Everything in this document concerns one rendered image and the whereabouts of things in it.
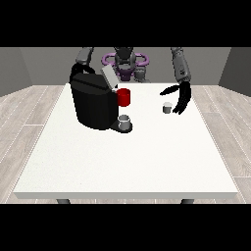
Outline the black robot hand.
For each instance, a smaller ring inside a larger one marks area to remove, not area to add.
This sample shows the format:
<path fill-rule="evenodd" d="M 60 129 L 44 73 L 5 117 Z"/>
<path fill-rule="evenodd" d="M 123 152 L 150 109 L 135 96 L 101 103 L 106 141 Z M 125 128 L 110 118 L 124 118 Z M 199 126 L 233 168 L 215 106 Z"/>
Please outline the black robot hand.
<path fill-rule="evenodd" d="M 88 65 L 83 65 L 80 63 L 75 63 L 72 66 L 70 74 L 70 82 L 74 80 L 85 80 L 88 75 L 94 75 L 95 71 Z"/>
<path fill-rule="evenodd" d="M 190 102 L 191 99 L 191 87 L 189 81 L 183 81 L 180 84 L 176 84 L 165 88 L 161 95 L 167 95 L 178 91 L 179 97 L 177 100 L 176 107 L 173 109 L 173 112 L 176 114 L 181 115 L 187 107 L 187 104 Z"/>

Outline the pale grey machine lid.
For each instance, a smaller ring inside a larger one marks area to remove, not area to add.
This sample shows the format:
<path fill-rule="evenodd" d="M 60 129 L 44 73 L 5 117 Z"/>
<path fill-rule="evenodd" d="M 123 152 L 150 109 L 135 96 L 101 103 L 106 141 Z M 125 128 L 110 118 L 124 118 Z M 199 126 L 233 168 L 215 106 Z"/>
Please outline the pale grey machine lid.
<path fill-rule="evenodd" d="M 101 73 L 103 77 L 106 79 L 106 81 L 108 82 L 108 85 L 111 89 L 114 89 L 118 85 L 119 80 L 111 65 L 107 65 L 103 67 L 101 69 Z"/>

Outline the grey trunk with purple rings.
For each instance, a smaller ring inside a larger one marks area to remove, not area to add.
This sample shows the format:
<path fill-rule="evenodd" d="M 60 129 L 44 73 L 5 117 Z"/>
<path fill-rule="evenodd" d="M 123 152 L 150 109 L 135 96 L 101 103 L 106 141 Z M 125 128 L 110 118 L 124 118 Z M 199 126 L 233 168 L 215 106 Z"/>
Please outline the grey trunk with purple rings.
<path fill-rule="evenodd" d="M 148 81 L 146 67 L 149 65 L 149 57 L 135 53 L 132 47 L 115 47 L 115 52 L 105 54 L 101 63 L 103 66 L 111 65 L 121 81 L 130 81 L 131 77 L 137 82 Z"/>

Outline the red pod holder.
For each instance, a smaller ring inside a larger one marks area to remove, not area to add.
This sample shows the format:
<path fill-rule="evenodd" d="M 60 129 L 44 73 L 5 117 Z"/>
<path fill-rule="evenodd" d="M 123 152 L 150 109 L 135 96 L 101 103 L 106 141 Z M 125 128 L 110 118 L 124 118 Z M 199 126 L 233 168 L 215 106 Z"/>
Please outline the red pod holder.
<path fill-rule="evenodd" d="M 126 107 L 130 104 L 130 90 L 127 88 L 120 88 L 117 91 L 118 95 L 118 105 L 121 107 Z"/>

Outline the small grey cup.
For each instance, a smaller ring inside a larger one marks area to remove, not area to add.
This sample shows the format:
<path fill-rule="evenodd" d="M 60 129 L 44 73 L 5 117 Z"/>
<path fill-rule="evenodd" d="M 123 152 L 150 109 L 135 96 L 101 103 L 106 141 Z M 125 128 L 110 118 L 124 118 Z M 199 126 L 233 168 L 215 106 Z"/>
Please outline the small grey cup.
<path fill-rule="evenodd" d="M 120 115 L 118 117 L 119 129 L 127 130 L 130 127 L 130 118 L 128 115 Z"/>

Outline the black coffee machine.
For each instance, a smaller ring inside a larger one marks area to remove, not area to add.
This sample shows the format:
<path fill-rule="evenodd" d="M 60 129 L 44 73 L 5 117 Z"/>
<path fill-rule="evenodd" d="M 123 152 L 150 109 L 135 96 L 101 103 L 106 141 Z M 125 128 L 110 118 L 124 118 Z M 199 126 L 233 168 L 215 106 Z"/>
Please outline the black coffee machine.
<path fill-rule="evenodd" d="M 117 91 L 109 88 L 102 75 L 88 75 L 85 80 L 70 82 L 78 121 L 84 126 L 120 133 L 132 131 L 119 129 L 119 108 Z"/>

